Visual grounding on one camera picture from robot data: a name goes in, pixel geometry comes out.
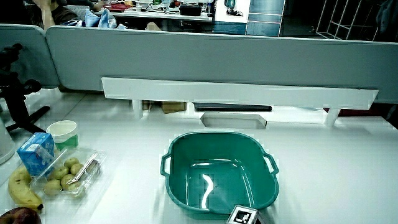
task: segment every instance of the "plastic clamshell container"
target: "plastic clamshell container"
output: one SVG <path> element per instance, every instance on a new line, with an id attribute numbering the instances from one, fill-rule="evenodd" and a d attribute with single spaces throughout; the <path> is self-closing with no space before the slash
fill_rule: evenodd
<path id="1" fill-rule="evenodd" d="M 48 181 L 51 180 L 50 175 L 53 170 L 58 169 L 64 166 L 64 162 L 71 157 L 76 157 L 81 164 L 84 163 L 94 154 L 98 155 L 95 157 L 95 160 L 98 162 L 93 167 L 94 169 L 90 170 L 90 172 L 85 172 L 79 179 L 79 186 L 73 190 L 58 190 L 52 191 L 49 194 L 44 193 L 44 186 Z M 65 199 L 68 198 L 81 198 L 84 196 L 85 191 L 89 189 L 89 186 L 96 180 L 96 177 L 100 175 L 103 169 L 102 163 L 106 159 L 106 154 L 104 152 L 99 152 L 93 149 L 84 149 L 84 148 L 65 148 L 63 152 L 56 158 L 43 172 L 34 177 L 32 182 L 30 183 L 30 188 L 37 193 L 42 198 L 54 198 L 54 197 L 63 197 Z"/>
<path id="2" fill-rule="evenodd" d="M 168 158 L 170 173 L 165 171 Z M 255 139 L 236 132 L 183 134 L 172 141 L 160 166 L 167 193 L 178 206 L 213 215 L 229 215 L 235 205 L 270 206 L 279 193 L 278 172 L 274 158 Z"/>

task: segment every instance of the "white cup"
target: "white cup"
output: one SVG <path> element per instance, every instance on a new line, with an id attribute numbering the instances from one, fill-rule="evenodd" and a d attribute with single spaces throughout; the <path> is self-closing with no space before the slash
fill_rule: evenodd
<path id="1" fill-rule="evenodd" d="M 77 124 L 74 121 L 55 122 L 47 128 L 46 132 L 51 134 L 58 152 L 66 147 L 76 148 L 79 145 Z"/>

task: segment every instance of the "apple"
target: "apple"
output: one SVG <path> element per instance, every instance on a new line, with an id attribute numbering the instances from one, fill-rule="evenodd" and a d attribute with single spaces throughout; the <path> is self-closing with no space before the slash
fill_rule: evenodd
<path id="1" fill-rule="evenodd" d="M 62 190 L 61 180 L 50 180 L 44 185 L 44 193 L 49 196 L 55 196 Z"/>
<path id="2" fill-rule="evenodd" d="M 83 167 L 83 164 L 80 164 L 80 163 L 74 164 L 70 168 L 70 173 L 73 175 L 76 175 L 82 167 Z"/>
<path id="3" fill-rule="evenodd" d="M 59 168 L 56 168 L 49 176 L 50 179 L 57 179 L 60 180 L 62 177 L 65 175 L 69 174 L 69 168 L 65 166 L 61 166 Z"/>
<path id="4" fill-rule="evenodd" d="M 13 208 L 0 216 L 0 224 L 41 224 L 39 214 L 25 207 Z"/>
<path id="5" fill-rule="evenodd" d="M 63 165 L 70 169 L 72 167 L 72 165 L 78 164 L 78 163 L 80 163 L 79 159 L 77 159 L 76 157 L 71 157 L 71 158 L 65 160 Z"/>

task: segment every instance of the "teal plastic basin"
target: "teal plastic basin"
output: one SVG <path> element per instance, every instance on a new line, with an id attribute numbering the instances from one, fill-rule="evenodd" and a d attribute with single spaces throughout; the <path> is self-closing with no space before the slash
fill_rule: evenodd
<path id="1" fill-rule="evenodd" d="M 167 158 L 169 174 L 164 170 Z M 160 166 L 167 193 L 178 206 L 219 215 L 229 215 L 235 205 L 270 206 L 279 192 L 278 171 L 255 139 L 234 132 L 183 134 L 172 141 Z"/>

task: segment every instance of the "desk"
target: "desk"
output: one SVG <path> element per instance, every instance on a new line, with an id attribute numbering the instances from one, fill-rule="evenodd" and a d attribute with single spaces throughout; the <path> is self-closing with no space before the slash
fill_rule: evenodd
<path id="1" fill-rule="evenodd" d="M 78 205 L 45 202 L 45 224 L 225 223 L 186 216 L 167 195 L 159 173 L 161 156 L 179 134 L 215 130 L 204 127 L 191 104 L 174 114 L 153 108 L 140 120 L 131 119 L 127 100 L 102 95 L 41 90 L 26 104 L 52 108 L 36 123 L 40 128 L 57 119 L 75 120 L 80 146 L 108 154 L 86 200 Z M 325 115 L 323 110 L 274 107 L 262 114 L 266 129 L 235 130 L 257 139 L 278 164 L 279 196 L 262 211 L 266 222 L 397 223 L 398 131 L 380 117 L 339 118 L 334 128 L 315 124 Z M 6 112 L 0 117 L 7 124 Z M 12 137 L 19 144 L 29 135 L 22 131 Z M 15 154 L 0 166 L 1 175 L 12 171 L 18 159 Z M 6 183 L 0 185 L 2 212 L 12 207 Z"/>
<path id="2" fill-rule="evenodd" d="M 104 9 L 99 12 L 94 12 L 97 16 L 100 16 L 103 13 Z M 163 31 L 173 31 L 172 26 L 168 21 L 186 21 L 186 22 L 198 22 L 203 25 L 211 25 L 213 23 L 213 18 L 208 17 L 207 13 L 202 12 L 200 16 L 183 16 L 180 15 L 179 10 L 168 9 L 167 13 L 161 11 L 155 11 L 151 8 L 148 8 L 148 11 L 142 12 L 140 8 L 132 7 L 124 12 L 111 12 L 111 14 L 116 19 L 161 19 Z"/>
<path id="3" fill-rule="evenodd" d="M 156 11 L 139 11 L 133 10 L 134 8 L 130 8 L 130 10 L 126 10 L 124 12 L 111 12 L 114 17 L 131 17 L 131 18 L 151 18 L 151 19 L 177 19 L 183 21 L 195 21 L 195 22 L 212 22 L 212 17 L 208 17 L 207 13 L 202 13 L 200 16 L 183 16 L 180 15 L 179 11 L 172 11 L 170 13 L 162 13 Z M 94 12 L 94 14 L 100 16 L 103 13 L 103 9 L 99 12 Z"/>

